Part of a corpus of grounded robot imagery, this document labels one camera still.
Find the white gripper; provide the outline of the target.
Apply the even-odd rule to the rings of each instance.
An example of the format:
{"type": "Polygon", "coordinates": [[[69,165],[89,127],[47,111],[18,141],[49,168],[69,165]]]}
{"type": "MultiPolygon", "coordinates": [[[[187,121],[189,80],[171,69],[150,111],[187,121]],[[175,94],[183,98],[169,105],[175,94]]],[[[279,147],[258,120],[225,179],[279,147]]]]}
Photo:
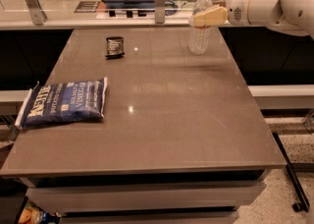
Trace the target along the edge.
{"type": "Polygon", "coordinates": [[[207,28],[223,24],[226,20],[234,26],[249,26],[248,10],[250,0],[226,0],[226,8],[214,5],[192,15],[188,22],[195,28],[207,28]]]}

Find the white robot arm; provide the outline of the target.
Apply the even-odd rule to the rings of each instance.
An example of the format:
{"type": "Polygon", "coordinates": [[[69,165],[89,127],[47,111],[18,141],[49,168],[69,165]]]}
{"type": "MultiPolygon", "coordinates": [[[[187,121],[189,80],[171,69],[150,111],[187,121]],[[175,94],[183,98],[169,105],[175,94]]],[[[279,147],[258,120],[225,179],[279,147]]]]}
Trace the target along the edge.
{"type": "Polygon", "coordinates": [[[314,37],[314,0],[226,0],[189,17],[195,28],[261,26],[280,33],[314,37]]]}

